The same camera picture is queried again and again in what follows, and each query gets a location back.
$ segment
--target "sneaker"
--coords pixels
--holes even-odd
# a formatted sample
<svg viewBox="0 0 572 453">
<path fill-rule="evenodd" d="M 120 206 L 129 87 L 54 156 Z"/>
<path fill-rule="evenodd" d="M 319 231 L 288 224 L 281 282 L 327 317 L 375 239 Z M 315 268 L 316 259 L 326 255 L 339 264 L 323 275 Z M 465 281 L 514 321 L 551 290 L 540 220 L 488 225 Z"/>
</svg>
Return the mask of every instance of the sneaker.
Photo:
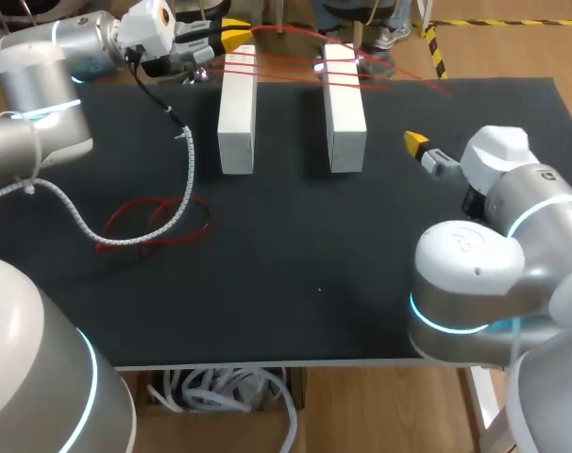
<svg viewBox="0 0 572 453">
<path fill-rule="evenodd" d="M 379 49 L 387 50 L 393 47 L 396 42 L 408 39 L 411 33 L 412 23 L 410 21 L 406 21 L 404 25 L 393 31 L 385 26 L 381 29 L 380 36 L 373 45 Z"/>
</svg>

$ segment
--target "white braided cable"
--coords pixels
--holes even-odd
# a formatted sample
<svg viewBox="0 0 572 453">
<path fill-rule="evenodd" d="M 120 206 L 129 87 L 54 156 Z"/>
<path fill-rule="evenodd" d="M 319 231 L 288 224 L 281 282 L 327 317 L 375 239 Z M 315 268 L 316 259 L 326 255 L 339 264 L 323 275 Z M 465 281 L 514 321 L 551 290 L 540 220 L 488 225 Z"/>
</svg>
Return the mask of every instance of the white braided cable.
<svg viewBox="0 0 572 453">
<path fill-rule="evenodd" d="M 154 239 L 154 238 L 158 237 L 160 234 L 163 234 L 166 231 L 168 231 L 169 229 L 171 229 L 177 223 L 177 221 L 179 220 L 179 218 L 183 214 L 183 211 L 187 207 L 188 202 L 190 201 L 190 196 L 192 194 L 192 187 L 193 187 L 193 167 L 194 167 L 195 157 L 193 154 L 192 132 L 187 126 L 183 127 L 183 134 L 177 136 L 176 139 L 180 139 L 182 137 L 185 137 L 185 140 L 186 140 L 187 145 L 188 145 L 188 177 L 187 177 L 187 181 L 185 183 L 185 194 L 183 194 L 183 200 L 181 201 L 181 204 L 177 208 L 177 211 L 175 212 L 175 215 L 173 215 L 173 218 L 171 220 L 169 220 L 164 226 L 161 226 L 160 228 L 158 228 L 156 231 L 152 231 L 151 233 L 140 236 L 139 238 L 108 239 L 108 238 L 103 238 L 103 237 L 99 236 L 98 234 L 94 233 L 89 228 L 89 226 L 87 226 L 87 224 L 83 220 L 82 216 L 80 215 L 80 213 L 76 209 L 76 206 L 74 205 L 72 200 L 70 198 L 68 198 L 68 195 L 66 195 L 66 193 L 62 189 L 60 189 L 54 183 L 49 182 L 45 179 L 36 178 L 32 182 L 34 184 L 37 184 L 37 185 L 40 185 L 40 186 L 43 186 L 43 187 L 49 189 L 51 192 L 53 192 L 55 195 L 57 195 L 58 198 L 61 200 L 61 202 L 64 205 L 66 205 L 66 208 L 68 208 L 68 211 L 70 211 L 70 214 L 74 217 L 76 224 L 78 225 L 80 230 L 83 233 L 85 233 L 85 235 L 87 235 L 87 237 L 96 241 L 97 243 L 103 243 L 105 245 L 119 245 L 119 246 L 134 245 L 136 243 L 143 243 L 145 241 L 149 241 L 150 239 Z M 3 189 L 0 189 L 0 197 L 25 187 L 25 185 L 28 182 L 29 181 L 20 181 L 20 182 L 10 184 L 10 185 L 4 187 Z"/>
</svg>

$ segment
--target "black table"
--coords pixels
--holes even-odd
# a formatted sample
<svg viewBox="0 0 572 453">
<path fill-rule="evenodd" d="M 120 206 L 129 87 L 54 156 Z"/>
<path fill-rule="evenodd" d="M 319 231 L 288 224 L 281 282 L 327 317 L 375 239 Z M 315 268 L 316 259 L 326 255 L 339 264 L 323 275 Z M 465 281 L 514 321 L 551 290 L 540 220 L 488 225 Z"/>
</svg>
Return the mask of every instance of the black table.
<svg viewBox="0 0 572 453">
<path fill-rule="evenodd" d="M 406 152 L 415 130 L 459 158 L 484 125 L 521 126 L 572 185 L 572 119 L 550 79 L 418 82 L 364 92 L 363 172 L 331 175 L 321 88 L 260 84 L 255 174 L 223 176 L 220 89 L 159 86 L 196 145 L 194 194 L 209 232 L 142 259 L 95 255 L 58 199 L 0 200 L 0 259 L 27 273 L 119 367 L 417 358 L 406 333 L 413 251 L 431 225 L 461 218 L 463 191 L 431 180 Z M 181 195 L 187 155 L 136 87 L 79 87 L 95 148 L 43 176 L 100 231 L 125 202 Z M 175 234 L 197 229 L 191 205 Z M 125 234 L 139 234 L 126 228 Z"/>
</svg>

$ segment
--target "red cable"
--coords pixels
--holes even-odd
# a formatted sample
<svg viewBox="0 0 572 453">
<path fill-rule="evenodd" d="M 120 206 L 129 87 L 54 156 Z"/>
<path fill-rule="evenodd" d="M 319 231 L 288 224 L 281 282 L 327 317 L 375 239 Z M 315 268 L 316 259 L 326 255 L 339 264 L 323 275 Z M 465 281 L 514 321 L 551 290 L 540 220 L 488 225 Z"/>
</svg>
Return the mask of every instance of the red cable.
<svg viewBox="0 0 572 453">
<path fill-rule="evenodd" d="M 285 80 L 287 82 L 303 82 L 303 83 L 314 83 L 318 85 L 335 85 L 337 87 L 349 87 L 349 88 L 359 88 L 362 90 L 378 90 L 378 91 L 388 91 L 391 90 L 391 87 L 387 87 L 386 85 L 367 85 L 367 84 L 347 84 L 347 83 L 337 83 L 337 82 L 325 82 L 323 80 L 313 80 L 313 79 L 304 79 L 304 78 L 295 78 L 295 77 L 284 77 L 281 75 L 268 75 L 268 74 L 260 74 L 260 73 L 245 73 L 244 71 L 230 71 L 227 69 L 215 69 L 215 68 L 207 68 L 208 73 L 215 73 L 215 74 L 242 74 L 243 76 L 261 76 L 267 78 L 274 78 L 275 80 Z"/>
<path fill-rule="evenodd" d="M 155 218 L 158 216 L 158 214 L 160 214 L 162 211 L 169 213 L 169 208 L 173 205 L 180 204 L 182 200 L 183 200 L 183 198 L 178 196 L 178 197 L 169 198 L 168 200 L 163 201 L 162 204 L 160 206 L 158 206 L 154 212 L 152 212 L 152 215 L 150 215 L 150 218 L 147 221 L 147 226 L 145 227 L 145 229 L 147 230 L 150 228 L 152 222 L 155 220 Z M 181 244 L 181 243 L 188 243 L 190 241 L 195 241 L 196 239 L 198 239 L 200 236 L 202 236 L 209 229 L 209 226 L 210 226 L 210 207 L 209 207 L 209 204 L 207 203 L 207 201 L 204 198 L 200 198 L 199 196 L 193 196 L 192 198 L 190 198 L 190 203 L 198 203 L 198 204 L 202 205 L 202 208 L 204 208 L 204 211 L 207 213 L 207 223 L 204 224 L 201 228 L 199 228 L 194 233 L 189 234 L 188 236 L 182 236 L 180 238 L 150 239 L 149 241 L 145 241 L 144 243 L 142 243 L 144 253 L 146 251 L 146 247 L 148 247 L 150 245 L 177 245 L 177 244 Z"/>
<path fill-rule="evenodd" d="M 229 52 L 229 54 L 250 57 L 250 54 L 246 54 L 245 52 Z M 328 61 L 349 61 L 349 62 L 357 61 L 356 59 L 296 59 L 293 57 L 279 57 L 277 55 L 268 55 L 268 54 L 256 54 L 255 57 L 257 57 L 258 59 L 275 59 L 277 61 L 290 61 L 292 63 L 326 63 Z"/>
<path fill-rule="evenodd" d="M 149 229 L 151 223 L 158 217 L 158 215 L 161 212 L 164 212 L 166 214 L 166 216 L 168 217 L 168 214 L 170 213 L 168 209 L 172 205 L 181 203 L 182 200 L 183 200 L 182 197 L 170 198 L 168 200 L 164 200 L 164 199 L 158 198 L 158 197 L 145 197 L 145 198 L 138 198 L 136 200 L 129 201 L 128 203 L 123 205 L 121 208 L 119 208 L 117 211 L 115 211 L 111 215 L 109 220 L 104 225 L 104 228 L 102 229 L 101 235 L 102 236 L 108 236 L 108 232 L 111 229 L 111 227 L 114 225 L 116 220 L 118 220 L 118 218 L 120 216 L 124 215 L 128 210 L 131 210 L 137 206 L 148 204 L 148 203 L 157 203 L 157 204 L 159 204 L 159 206 L 152 212 L 152 214 L 150 215 L 150 217 L 147 221 L 147 224 L 145 226 L 145 230 L 147 230 L 147 229 Z M 193 241 L 195 239 L 198 239 L 200 236 L 202 236 L 202 234 L 204 234 L 207 231 L 207 229 L 209 228 L 209 225 L 210 225 L 210 207 L 209 207 L 209 204 L 206 202 L 206 200 L 204 198 L 200 198 L 198 196 L 193 196 L 192 198 L 190 198 L 190 202 L 199 203 L 200 205 L 202 205 L 202 207 L 204 208 L 204 211 L 207 213 L 207 223 L 204 226 L 199 228 L 196 232 L 194 232 L 188 236 L 181 237 L 181 238 L 151 239 L 149 241 L 145 241 L 143 243 L 134 244 L 134 245 L 142 246 L 143 252 L 145 253 L 145 248 L 148 245 L 161 245 L 161 244 L 175 245 L 175 244 L 180 244 L 180 243 L 188 243 L 189 241 Z M 95 254 L 99 255 L 101 252 L 103 252 L 105 250 L 111 250 L 111 249 L 116 249 L 116 248 L 124 248 L 124 247 L 121 245 L 108 245 L 105 243 L 98 243 L 95 246 Z"/>
<path fill-rule="evenodd" d="M 101 236 L 108 237 L 108 232 L 111 229 L 111 227 L 114 225 L 114 222 L 116 222 L 116 220 L 118 220 L 118 218 L 120 216 L 124 215 L 128 210 L 131 210 L 132 208 L 135 208 L 137 206 L 144 205 L 147 203 L 158 203 L 159 205 L 162 206 L 162 203 L 164 203 L 164 200 L 162 198 L 158 198 L 158 197 L 154 197 L 154 196 L 147 196 L 144 198 L 138 198 L 136 200 L 129 201 L 128 203 L 126 203 L 125 205 L 120 207 L 117 211 L 115 211 L 111 215 L 111 217 L 108 219 L 108 221 L 104 225 L 103 229 L 101 230 Z M 123 247 L 121 245 L 109 245 L 106 243 L 98 243 L 95 246 L 95 255 L 99 255 L 104 250 L 110 250 L 112 248 L 123 248 Z"/>
<path fill-rule="evenodd" d="M 378 57 L 375 57 L 374 55 L 368 54 L 366 52 L 363 52 L 360 49 L 355 49 L 352 45 L 348 45 L 345 44 L 344 42 L 338 41 L 338 40 L 334 40 L 332 38 L 329 38 L 328 36 L 324 36 L 321 35 L 320 33 L 316 33 L 314 31 L 309 31 L 309 30 L 303 30 L 301 28 L 296 28 L 294 26 L 287 26 L 287 25 L 283 25 L 283 26 L 277 26 L 277 25 L 258 25 L 258 26 L 253 26 L 250 31 L 252 33 L 256 32 L 256 31 L 268 31 L 268 30 L 272 30 L 272 31 L 279 31 L 279 30 L 285 30 L 285 31 L 291 31 L 293 33 L 298 33 L 301 35 L 307 35 L 307 36 L 311 36 L 313 38 L 317 38 L 318 40 L 322 40 L 324 42 L 332 42 L 335 44 L 339 44 L 342 47 L 345 47 L 347 49 L 352 50 L 353 52 L 356 53 L 356 55 L 361 55 L 363 56 L 365 59 L 369 60 L 369 61 L 374 61 L 375 63 L 381 64 L 382 66 L 385 66 L 387 68 L 392 68 L 395 69 L 396 71 L 399 71 L 402 74 L 405 74 L 406 76 L 410 76 L 412 78 L 414 78 L 415 80 L 419 80 L 422 81 L 423 83 L 429 85 L 430 87 L 432 87 L 434 90 L 437 90 L 438 92 L 442 92 L 443 94 L 445 94 L 448 97 L 451 97 L 451 93 L 447 90 L 445 90 L 444 88 L 440 87 L 439 85 L 431 82 L 430 80 L 425 80 L 422 77 L 420 77 L 419 75 L 416 75 L 410 71 L 407 71 L 405 69 L 402 69 L 400 67 L 398 67 L 397 65 L 390 63 L 388 61 L 384 61 L 382 59 L 379 59 Z"/>
<path fill-rule="evenodd" d="M 226 62 L 224 64 L 224 66 L 249 66 L 249 67 L 253 67 L 253 68 L 259 68 L 259 69 L 267 69 L 267 70 L 274 70 L 274 71 L 284 71 L 287 73 L 304 73 L 306 74 L 306 71 L 301 71 L 300 66 L 293 68 L 291 66 L 275 66 L 275 65 L 271 65 L 271 64 L 254 64 L 254 63 L 236 63 L 236 62 Z M 377 80 L 391 80 L 391 78 L 387 77 L 386 75 L 378 75 L 378 74 L 351 74 L 351 73 L 335 73 L 333 71 L 322 71 L 321 74 L 333 74 L 336 76 L 358 76 L 361 78 L 374 78 Z"/>
</svg>

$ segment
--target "white foam block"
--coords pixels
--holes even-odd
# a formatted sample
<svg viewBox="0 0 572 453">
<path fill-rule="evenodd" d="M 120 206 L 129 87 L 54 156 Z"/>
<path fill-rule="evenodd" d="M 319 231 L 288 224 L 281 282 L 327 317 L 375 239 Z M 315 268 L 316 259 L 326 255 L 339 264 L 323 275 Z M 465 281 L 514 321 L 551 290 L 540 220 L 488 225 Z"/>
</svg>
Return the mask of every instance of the white foam block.
<svg viewBox="0 0 572 453">
<path fill-rule="evenodd" d="M 257 76 L 255 46 L 241 45 L 237 52 L 247 55 L 226 55 L 225 69 L 245 74 L 225 73 L 219 110 L 219 152 L 221 168 L 226 175 L 250 175 L 255 161 L 255 115 L 257 109 Z"/>
<path fill-rule="evenodd" d="M 352 49 L 340 44 L 326 44 L 324 56 L 327 60 L 326 73 L 342 73 L 324 74 L 324 80 L 328 83 L 359 87 L 358 67 Z M 328 61 L 334 59 L 351 59 L 351 61 Z M 332 173 L 360 172 L 363 166 L 366 136 L 360 88 L 325 85 L 324 105 L 328 158 Z"/>
</svg>

